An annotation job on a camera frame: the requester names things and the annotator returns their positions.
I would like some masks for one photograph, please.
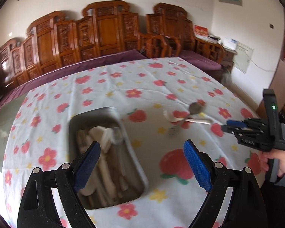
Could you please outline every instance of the small metal object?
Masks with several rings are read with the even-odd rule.
[[[64,164],[61,166],[61,168],[64,169],[64,170],[66,170],[66,169],[69,168],[69,167],[70,167],[70,164],[69,164],[69,163],[64,163]]]
[[[39,170],[40,170],[39,167],[36,167],[36,168],[33,169],[33,173],[38,173]]]
[[[245,167],[245,171],[246,171],[247,173],[251,173],[251,169],[250,169],[249,167]]]
[[[220,162],[216,162],[216,163],[214,164],[214,166],[215,166],[216,168],[218,168],[218,169],[223,168],[223,164],[220,163]]]

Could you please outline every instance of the stainless steel container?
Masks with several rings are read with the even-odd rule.
[[[103,107],[96,110],[91,110],[85,113],[74,116],[69,122],[69,155],[70,162],[79,155],[79,148],[76,141],[76,132],[80,129],[88,129],[96,126],[103,126],[106,128],[119,127],[121,129],[124,142],[120,145],[121,156],[125,165],[125,172],[128,180],[131,182],[133,188],[123,191],[123,197],[120,199],[121,203],[126,203],[139,198],[148,188],[147,177],[135,155],[131,146],[131,142],[126,133],[125,127],[122,124],[120,116],[114,107]],[[88,198],[91,196],[83,196],[77,194],[83,207],[85,209],[102,208],[99,203],[96,193],[93,193],[92,199],[94,207],[91,207]]]

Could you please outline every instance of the spoon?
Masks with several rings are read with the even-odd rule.
[[[191,115],[196,115],[198,113],[201,113],[202,108],[203,107],[197,102],[190,104],[189,113],[187,114],[187,116],[185,116],[184,119],[181,120],[177,125],[174,125],[172,128],[169,129],[169,135],[176,135],[178,133],[178,130],[180,129],[180,127],[184,124],[184,122]]]

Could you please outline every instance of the tablecloth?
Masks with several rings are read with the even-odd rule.
[[[163,116],[187,114],[199,102],[204,110],[196,118],[212,125],[185,122],[177,135]],[[3,162],[5,202],[12,226],[26,182],[34,167],[57,169],[69,160],[67,130],[76,114],[114,106],[119,111],[132,147],[148,178],[149,188],[137,200],[114,207],[87,210],[97,227],[188,227],[207,193],[184,164],[182,146],[191,139],[197,148],[228,168],[252,168],[262,181],[258,153],[237,144],[220,130],[227,119],[255,116],[219,82],[178,57],[123,62],[82,71],[31,90],[11,128]],[[179,165],[179,169],[170,165]],[[70,227],[54,189],[62,224]],[[230,199],[228,190],[226,199]],[[228,207],[223,203],[215,227]]]

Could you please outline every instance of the purple cushion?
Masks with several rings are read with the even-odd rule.
[[[222,66],[220,64],[191,50],[183,50],[180,53],[179,57],[204,72],[222,69]]]

